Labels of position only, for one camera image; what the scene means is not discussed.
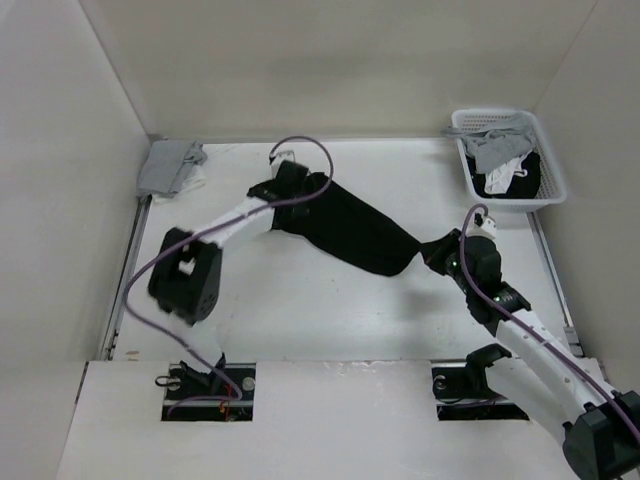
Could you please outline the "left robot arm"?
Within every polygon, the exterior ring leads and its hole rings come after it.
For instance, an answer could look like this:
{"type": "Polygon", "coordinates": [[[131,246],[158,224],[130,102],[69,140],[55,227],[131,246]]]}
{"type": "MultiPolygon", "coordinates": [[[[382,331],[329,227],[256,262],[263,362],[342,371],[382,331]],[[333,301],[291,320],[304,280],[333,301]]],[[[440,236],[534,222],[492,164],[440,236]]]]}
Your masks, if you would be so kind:
{"type": "Polygon", "coordinates": [[[309,169],[291,160],[276,165],[274,177],[250,187],[239,205],[204,227],[206,235],[178,227],[165,234],[147,286],[161,311],[188,327],[204,321],[218,302],[226,254],[309,212],[302,200],[309,169]]]}

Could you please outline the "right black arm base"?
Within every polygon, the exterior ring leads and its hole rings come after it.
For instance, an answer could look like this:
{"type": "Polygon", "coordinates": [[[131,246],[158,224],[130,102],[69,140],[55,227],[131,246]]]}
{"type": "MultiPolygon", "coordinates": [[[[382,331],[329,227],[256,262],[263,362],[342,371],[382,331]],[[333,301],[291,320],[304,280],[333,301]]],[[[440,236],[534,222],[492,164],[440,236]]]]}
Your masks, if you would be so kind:
{"type": "Polygon", "coordinates": [[[490,344],[468,354],[464,360],[435,362],[431,366],[432,393],[440,421],[528,421],[529,416],[488,386],[486,371],[512,354],[490,344]]]}

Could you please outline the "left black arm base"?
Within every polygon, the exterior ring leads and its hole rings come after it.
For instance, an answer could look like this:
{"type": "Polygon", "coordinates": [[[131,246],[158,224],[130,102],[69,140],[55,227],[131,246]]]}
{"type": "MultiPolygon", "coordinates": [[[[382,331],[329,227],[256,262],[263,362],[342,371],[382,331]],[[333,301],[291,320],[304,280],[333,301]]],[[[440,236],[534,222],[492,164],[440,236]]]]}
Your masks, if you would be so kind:
{"type": "Polygon", "coordinates": [[[185,362],[171,364],[155,378],[163,390],[161,420],[165,422],[251,422],[256,393],[256,364],[227,364],[224,373],[240,388],[242,398],[214,373],[200,372],[185,362]]]}

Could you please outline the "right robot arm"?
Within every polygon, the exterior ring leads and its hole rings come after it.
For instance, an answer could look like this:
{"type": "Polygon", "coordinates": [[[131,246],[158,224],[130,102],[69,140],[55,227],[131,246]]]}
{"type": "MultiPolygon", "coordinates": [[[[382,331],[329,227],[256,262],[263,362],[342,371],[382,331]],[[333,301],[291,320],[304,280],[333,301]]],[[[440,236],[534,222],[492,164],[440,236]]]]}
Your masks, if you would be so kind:
{"type": "Polygon", "coordinates": [[[495,243],[458,229],[420,246],[425,265],[451,278],[472,318],[494,338],[466,358],[476,398],[502,396],[542,426],[581,479],[619,479],[639,467],[639,395],[588,373],[531,304],[502,278],[495,243]]]}

